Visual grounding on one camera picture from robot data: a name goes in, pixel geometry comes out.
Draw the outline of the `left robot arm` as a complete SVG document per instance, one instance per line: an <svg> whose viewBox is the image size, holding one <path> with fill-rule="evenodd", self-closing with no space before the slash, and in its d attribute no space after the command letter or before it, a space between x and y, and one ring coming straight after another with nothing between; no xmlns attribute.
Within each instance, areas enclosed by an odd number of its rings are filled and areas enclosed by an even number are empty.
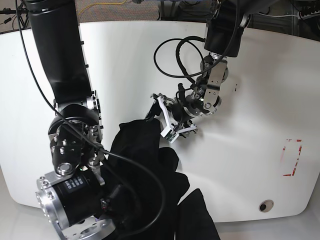
<svg viewBox="0 0 320 240"><path fill-rule="evenodd" d="M197 132L192 122L196 117L212 115L221 105L221 84L228 78L228 58L238 56L241 39L252 15L273 4L272 0L214 0L212 1L206 24L206 36L188 36L179 38L175 49L177 64L182 71L181 78L190 82L191 93L182 83L174 98L159 93L154 94L154 104L146 116L147 120L163 115L165 125L160 133L173 143L178 137L187 137ZM185 43L194 41L204 44L207 56L201 57L200 72L188 73L184 67L180 51Z"/></svg>

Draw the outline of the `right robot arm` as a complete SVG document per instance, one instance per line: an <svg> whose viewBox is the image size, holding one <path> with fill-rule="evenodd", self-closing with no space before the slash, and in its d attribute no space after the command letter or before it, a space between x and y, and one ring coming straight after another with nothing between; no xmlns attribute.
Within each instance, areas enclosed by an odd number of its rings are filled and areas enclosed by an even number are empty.
<svg viewBox="0 0 320 240"><path fill-rule="evenodd" d="M146 222L141 197L107 164L100 103L91 89L72 0L24 0L40 61L55 99L48 130L54 170L37 181L38 202L60 239L89 217L96 223L74 240L184 240L183 208L167 199L160 178L127 159L160 191L159 210Z"/></svg>

